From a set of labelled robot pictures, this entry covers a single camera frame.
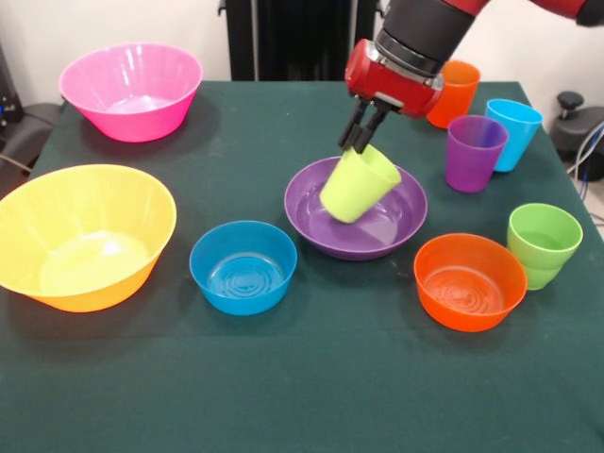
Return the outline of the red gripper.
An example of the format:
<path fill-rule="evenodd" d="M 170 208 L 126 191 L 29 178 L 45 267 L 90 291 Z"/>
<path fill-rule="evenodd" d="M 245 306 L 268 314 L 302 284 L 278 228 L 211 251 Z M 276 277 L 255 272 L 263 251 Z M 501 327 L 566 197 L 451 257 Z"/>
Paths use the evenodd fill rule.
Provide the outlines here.
<path fill-rule="evenodd" d="M 362 126 L 360 122 L 368 101 L 381 100 L 401 115 L 425 117 L 436 105 L 445 87 L 441 75 L 424 77 L 399 68 L 382 56 L 372 41 L 366 39 L 361 39 L 355 45 L 345 67 L 344 81 L 347 88 L 360 98 L 357 98 L 357 105 L 338 145 L 349 147 L 354 135 L 353 148 L 358 154 L 364 152 L 390 112 L 387 105 L 375 104 L 376 111 Z"/>

